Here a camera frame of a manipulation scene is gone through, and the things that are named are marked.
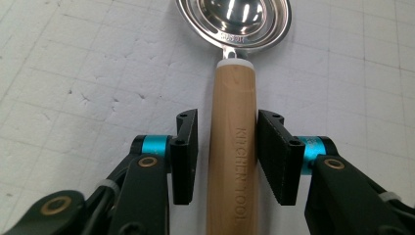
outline white cable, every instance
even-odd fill
[[[115,198],[118,198],[119,195],[119,187],[118,185],[110,179],[103,179],[97,184],[97,188],[100,186],[108,187],[113,189]]]
[[[399,200],[401,201],[402,199],[397,196],[394,192],[385,192],[385,193],[381,193],[379,194],[379,197],[381,198],[382,201],[384,202],[388,202],[390,200]]]

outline wooden handle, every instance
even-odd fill
[[[207,184],[207,235],[257,233],[254,67],[228,59],[216,70]]]

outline blue anodized part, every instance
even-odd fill
[[[298,136],[298,139],[305,144],[304,158],[302,160],[301,174],[310,175],[314,160],[319,155],[326,155],[326,148],[318,136]]]
[[[141,153],[154,154],[164,158],[167,138],[167,135],[147,135],[144,138]]]

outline white cutting mat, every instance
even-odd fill
[[[257,106],[293,135],[327,135],[343,157],[415,204],[415,1],[294,0],[277,47],[251,57]],[[212,78],[221,51],[173,1],[0,0],[0,231],[36,200],[89,196],[139,134],[175,134],[199,110],[194,202],[171,234],[205,234]],[[308,234],[261,176],[260,233]]]

